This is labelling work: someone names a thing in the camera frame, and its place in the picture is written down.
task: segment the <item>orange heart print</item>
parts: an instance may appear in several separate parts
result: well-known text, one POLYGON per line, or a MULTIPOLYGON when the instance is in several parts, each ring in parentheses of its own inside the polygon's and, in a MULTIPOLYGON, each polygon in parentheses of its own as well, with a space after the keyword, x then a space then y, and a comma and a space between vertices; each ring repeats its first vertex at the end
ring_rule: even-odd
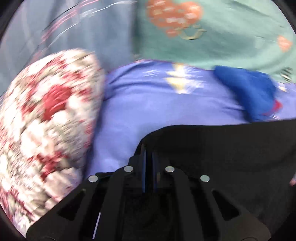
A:
POLYGON ((283 52, 287 52, 289 51, 289 49, 292 47, 293 43, 291 41, 289 41, 288 39, 286 39, 285 37, 283 36, 278 36, 278 39, 277 39, 277 42, 278 42, 278 45, 280 47, 280 49, 283 51, 283 52))
POLYGON ((172 0, 149 0, 147 15, 154 25, 164 28, 167 36, 175 37, 201 19, 202 7, 195 2, 175 4, 172 0))

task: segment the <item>red and white patterned pillow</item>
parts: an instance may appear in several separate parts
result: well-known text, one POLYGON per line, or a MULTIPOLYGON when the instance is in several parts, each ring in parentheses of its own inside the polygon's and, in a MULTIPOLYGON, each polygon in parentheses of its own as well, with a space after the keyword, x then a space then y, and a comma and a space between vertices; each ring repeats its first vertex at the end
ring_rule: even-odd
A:
POLYGON ((80 49, 26 67, 0 110, 0 204, 23 234, 82 180, 105 74, 80 49))

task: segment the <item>purple bedsheet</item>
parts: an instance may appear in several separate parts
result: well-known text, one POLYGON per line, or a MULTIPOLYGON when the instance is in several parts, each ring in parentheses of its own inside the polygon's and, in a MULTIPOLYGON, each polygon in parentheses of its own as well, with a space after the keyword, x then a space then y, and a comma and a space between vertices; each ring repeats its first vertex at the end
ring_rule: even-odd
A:
MULTIPOLYGON (((296 118, 296 85, 275 85, 283 108, 268 121, 296 118)), ((212 71, 145 60, 110 73, 105 88, 87 175, 125 166, 140 140, 165 126, 247 123, 212 71)))

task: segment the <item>black mount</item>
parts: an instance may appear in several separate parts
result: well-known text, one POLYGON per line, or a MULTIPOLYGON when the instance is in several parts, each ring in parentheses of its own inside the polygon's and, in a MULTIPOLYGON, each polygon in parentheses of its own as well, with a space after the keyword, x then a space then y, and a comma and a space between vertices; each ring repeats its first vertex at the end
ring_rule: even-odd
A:
POLYGON ((203 177, 202 181, 186 176, 182 170, 171 167, 165 157, 160 157, 157 153, 148 154, 142 145, 141 154, 131 157, 128 167, 113 173, 96 173, 85 180, 32 225, 26 239, 157 240, 153 237, 153 232, 142 238, 136 236, 138 230, 134 231, 133 227, 137 223, 126 218, 127 207, 131 205, 129 197, 165 197, 169 203, 162 207, 170 207, 171 212, 168 211, 167 218, 170 228, 164 231, 158 225, 154 232, 155 235, 166 232, 168 235, 163 241, 269 240, 270 233, 264 224, 225 193, 215 189, 214 178, 203 177))

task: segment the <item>pillow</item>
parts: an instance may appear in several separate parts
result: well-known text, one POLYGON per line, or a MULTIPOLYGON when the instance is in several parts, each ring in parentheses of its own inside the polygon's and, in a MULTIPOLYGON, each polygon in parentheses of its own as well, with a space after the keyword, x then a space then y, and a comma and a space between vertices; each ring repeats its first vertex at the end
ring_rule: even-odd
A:
POLYGON ((23 235, 81 182, 103 82, 94 55, 75 49, 10 84, 0 110, 0 204, 23 235))
POLYGON ((296 34, 270 0, 142 0, 135 54, 202 69, 216 65, 294 79, 296 34))

